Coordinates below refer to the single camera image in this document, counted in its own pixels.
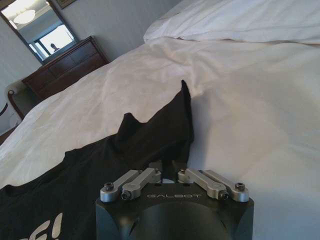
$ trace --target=mirror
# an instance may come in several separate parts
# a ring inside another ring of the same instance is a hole
[[[10,0],[1,16],[42,64],[78,42],[50,1]]]

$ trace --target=black t-shirt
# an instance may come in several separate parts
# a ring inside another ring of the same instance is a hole
[[[127,113],[117,134],[66,152],[31,182],[6,185],[0,190],[0,239],[96,239],[95,200],[104,183],[159,160],[167,178],[186,165],[194,137],[190,100],[182,81],[181,91],[148,122]]]

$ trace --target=silver metal bracket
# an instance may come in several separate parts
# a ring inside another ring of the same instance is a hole
[[[178,181],[180,183],[196,183],[206,190],[207,195],[212,199],[226,200],[229,197],[225,185],[213,181],[209,177],[194,169],[182,169],[178,172]]]
[[[208,178],[225,185],[230,197],[236,201],[245,203],[249,201],[249,191],[242,182],[233,183],[212,170],[202,172]]]
[[[110,203],[119,197],[122,186],[135,179],[141,171],[130,170],[115,182],[108,182],[100,190],[100,200],[104,203]]]
[[[147,183],[161,183],[161,172],[157,168],[147,168],[133,181],[122,186],[121,198],[123,200],[133,200],[141,195],[141,189]]]

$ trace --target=pillow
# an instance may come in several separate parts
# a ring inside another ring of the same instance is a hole
[[[320,0],[184,0],[143,38],[159,37],[320,44]]]

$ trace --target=wall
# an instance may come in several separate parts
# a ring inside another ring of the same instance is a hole
[[[181,0],[76,0],[59,12],[81,40],[93,35],[109,60],[144,43],[147,28]]]
[[[7,102],[6,86],[28,76],[40,66],[40,62],[0,17],[0,111]],[[0,133],[8,129],[9,116],[6,112],[0,116]]]

